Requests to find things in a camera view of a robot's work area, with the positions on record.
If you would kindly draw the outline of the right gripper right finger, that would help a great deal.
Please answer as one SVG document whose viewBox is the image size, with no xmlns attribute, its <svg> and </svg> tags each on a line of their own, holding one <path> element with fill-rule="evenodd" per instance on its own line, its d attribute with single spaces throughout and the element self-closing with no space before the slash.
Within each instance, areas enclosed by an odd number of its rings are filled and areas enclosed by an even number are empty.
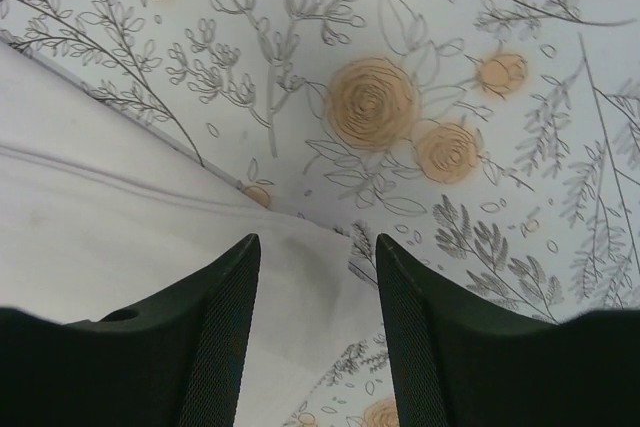
<svg viewBox="0 0 640 427">
<path fill-rule="evenodd" d="M 561 324 L 498 307 L 376 241 L 378 291 L 403 426 L 635 426 L 639 314 Z"/>
</svg>

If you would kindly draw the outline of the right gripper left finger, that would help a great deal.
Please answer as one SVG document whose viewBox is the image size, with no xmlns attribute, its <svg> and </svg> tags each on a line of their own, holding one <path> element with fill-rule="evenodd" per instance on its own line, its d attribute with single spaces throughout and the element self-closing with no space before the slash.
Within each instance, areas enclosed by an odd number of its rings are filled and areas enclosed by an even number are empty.
<svg viewBox="0 0 640 427">
<path fill-rule="evenodd" d="M 230 426 L 261 262 L 257 235 L 98 321 L 1 311 L 5 426 Z"/>
</svg>

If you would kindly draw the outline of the floral table cloth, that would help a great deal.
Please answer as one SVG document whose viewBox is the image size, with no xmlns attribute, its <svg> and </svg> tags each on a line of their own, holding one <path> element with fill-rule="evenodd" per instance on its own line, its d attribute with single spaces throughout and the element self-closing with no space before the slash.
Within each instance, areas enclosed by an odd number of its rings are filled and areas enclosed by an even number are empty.
<svg viewBox="0 0 640 427">
<path fill-rule="evenodd" d="M 639 0 L 1 0 L 1 36 L 256 202 L 487 304 L 639 309 Z"/>
</svg>

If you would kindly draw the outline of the white t shirt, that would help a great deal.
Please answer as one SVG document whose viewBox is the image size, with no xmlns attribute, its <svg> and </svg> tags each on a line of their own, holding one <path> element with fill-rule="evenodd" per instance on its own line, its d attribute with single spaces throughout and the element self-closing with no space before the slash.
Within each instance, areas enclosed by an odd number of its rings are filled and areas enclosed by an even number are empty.
<svg viewBox="0 0 640 427">
<path fill-rule="evenodd" d="M 259 206 L 122 115 L 1 50 L 1 302 L 96 320 L 249 233 L 262 262 L 236 422 L 362 426 L 392 407 L 377 294 L 347 236 Z"/>
</svg>

